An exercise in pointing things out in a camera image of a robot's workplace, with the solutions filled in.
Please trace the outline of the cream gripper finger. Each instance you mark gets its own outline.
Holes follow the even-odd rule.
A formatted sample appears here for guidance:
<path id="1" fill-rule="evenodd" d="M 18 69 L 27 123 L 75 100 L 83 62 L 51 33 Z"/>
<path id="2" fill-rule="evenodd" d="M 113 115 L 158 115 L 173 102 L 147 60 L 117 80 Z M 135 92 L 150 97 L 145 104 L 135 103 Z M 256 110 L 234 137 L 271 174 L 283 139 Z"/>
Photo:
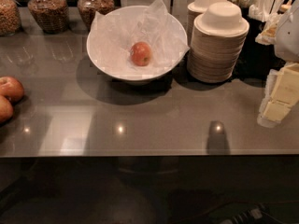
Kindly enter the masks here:
<path id="1" fill-rule="evenodd" d="M 277 78 L 278 78 L 278 71 L 271 69 L 267 76 L 265 87 L 264 87 L 265 96 L 269 96 L 271 94 L 272 90 L 274 89 Z"/>
<path id="2" fill-rule="evenodd" d="M 257 122 L 266 128 L 274 128 L 290 113 L 291 109 L 284 104 L 262 100 Z"/>

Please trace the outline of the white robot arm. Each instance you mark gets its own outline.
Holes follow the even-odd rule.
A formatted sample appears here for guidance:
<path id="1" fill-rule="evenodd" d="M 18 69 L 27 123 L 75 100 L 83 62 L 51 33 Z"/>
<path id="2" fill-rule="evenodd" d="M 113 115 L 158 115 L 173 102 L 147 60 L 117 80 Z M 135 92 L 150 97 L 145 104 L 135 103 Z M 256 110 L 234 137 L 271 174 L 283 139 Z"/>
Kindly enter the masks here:
<path id="1" fill-rule="evenodd" d="M 282 15 L 276 29 L 275 55 L 285 61 L 267 76 L 257 122 L 274 128 L 299 101 L 299 0 Z"/>

